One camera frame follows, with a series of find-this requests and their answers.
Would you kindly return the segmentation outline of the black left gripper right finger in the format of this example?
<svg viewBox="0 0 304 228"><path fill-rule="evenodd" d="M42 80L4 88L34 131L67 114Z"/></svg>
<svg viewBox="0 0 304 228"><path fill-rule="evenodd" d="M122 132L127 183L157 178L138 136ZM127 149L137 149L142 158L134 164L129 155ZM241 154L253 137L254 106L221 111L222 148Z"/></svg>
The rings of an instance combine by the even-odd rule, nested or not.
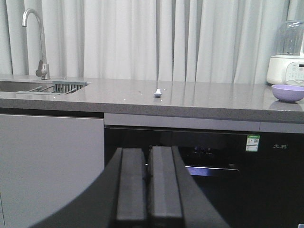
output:
<svg viewBox="0 0 304 228"><path fill-rule="evenodd" d="M153 228L228 228L185 167L176 146L149 155L148 212Z"/></svg>

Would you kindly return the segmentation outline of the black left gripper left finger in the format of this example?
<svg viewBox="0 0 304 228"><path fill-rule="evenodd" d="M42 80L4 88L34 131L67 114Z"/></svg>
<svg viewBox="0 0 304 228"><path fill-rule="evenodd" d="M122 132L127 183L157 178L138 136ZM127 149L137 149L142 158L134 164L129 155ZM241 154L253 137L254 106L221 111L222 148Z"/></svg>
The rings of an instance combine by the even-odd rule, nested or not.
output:
<svg viewBox="0 0 304 228"><path fill-rule="evenodd" d="M69 204L35 228L146 228L145 157L118 148L104 171Z"/></svg>

